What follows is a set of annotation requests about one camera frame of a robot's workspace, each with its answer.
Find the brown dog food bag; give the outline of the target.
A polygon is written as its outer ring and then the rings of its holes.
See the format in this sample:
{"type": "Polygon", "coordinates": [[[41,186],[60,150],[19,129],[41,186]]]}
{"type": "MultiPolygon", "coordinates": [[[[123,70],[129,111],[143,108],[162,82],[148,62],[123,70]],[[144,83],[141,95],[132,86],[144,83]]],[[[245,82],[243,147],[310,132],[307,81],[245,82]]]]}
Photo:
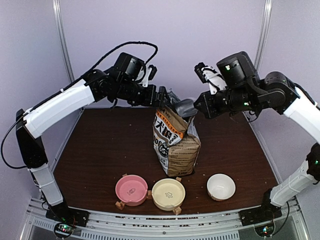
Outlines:
{"type": "Polygon", "coordinates": [[[181,100],[172,90],[168,97],[155,112],[153,148],[168,177],[184,177],[194,173],[201,148],[194,123],[198,110],[194,98],[181,100]]]}

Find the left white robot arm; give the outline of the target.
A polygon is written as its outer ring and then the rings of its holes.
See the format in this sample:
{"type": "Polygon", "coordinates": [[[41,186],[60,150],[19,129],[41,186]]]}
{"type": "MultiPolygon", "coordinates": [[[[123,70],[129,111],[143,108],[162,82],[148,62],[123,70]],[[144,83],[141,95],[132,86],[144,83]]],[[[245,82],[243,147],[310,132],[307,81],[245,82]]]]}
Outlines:
{"type": "Polygon", "coordinates": [[[24,164],[38,184],[49,210],[61,222],[74,224],[77,216],[58,187],[42,143],[42,134],[71,113],[104,98],[125,100],[131,106],[163,107],[170,99],[164,86],[149,84],[153,65],[122,52],[105,71],[90,69],[79,80],[36,106],[16,113],[16,138],[24,164]]]}

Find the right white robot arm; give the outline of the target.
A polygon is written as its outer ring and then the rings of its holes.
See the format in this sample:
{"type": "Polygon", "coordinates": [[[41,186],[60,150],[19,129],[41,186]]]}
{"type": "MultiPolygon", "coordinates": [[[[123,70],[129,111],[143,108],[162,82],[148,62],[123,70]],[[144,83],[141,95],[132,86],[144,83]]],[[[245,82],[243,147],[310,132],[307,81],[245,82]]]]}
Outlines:
{"type": "Polygon", "coordinates": [[[281,184],[268,189],[261,206],[239,212],[243,226],[271,221],[285,203],[320,181],[320,108],[310,95],[283,73],[273,71],[260,79],[245,51],[232,54],[217,64],[218,70],[200,62],[194,67],[199,79],[209,85],[193,104],[207,119],[224,113],[251,111],[259,116],[271,108],[296,122],[316,141],[301,166],[281,184]]]}

